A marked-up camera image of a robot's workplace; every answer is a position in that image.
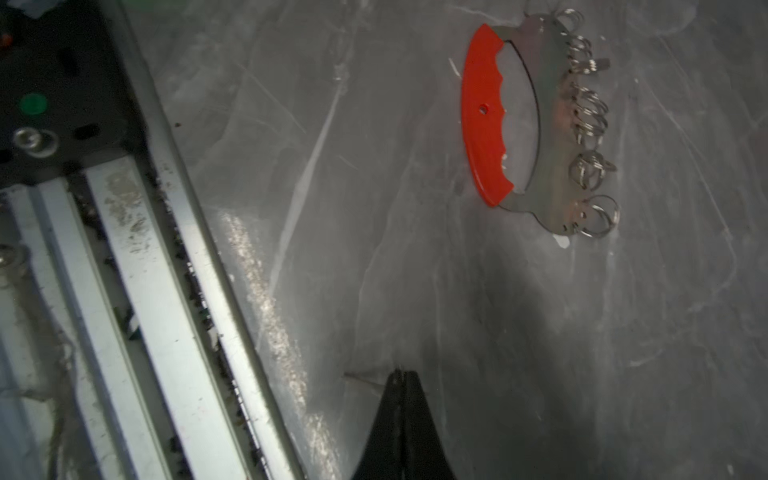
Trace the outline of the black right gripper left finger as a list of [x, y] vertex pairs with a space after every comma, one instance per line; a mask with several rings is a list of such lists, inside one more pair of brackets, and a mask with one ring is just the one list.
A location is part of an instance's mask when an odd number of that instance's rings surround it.
[[387, 378], [376, 415], [352, 479], [394, 480], [403, 478], [404, 372]]

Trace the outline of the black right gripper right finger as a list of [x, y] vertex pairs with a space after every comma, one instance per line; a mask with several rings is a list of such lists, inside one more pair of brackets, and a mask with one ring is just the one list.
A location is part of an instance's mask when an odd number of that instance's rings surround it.
[[416, 372], [403, 373], [403, 389], [403, 478], [455, 479]]

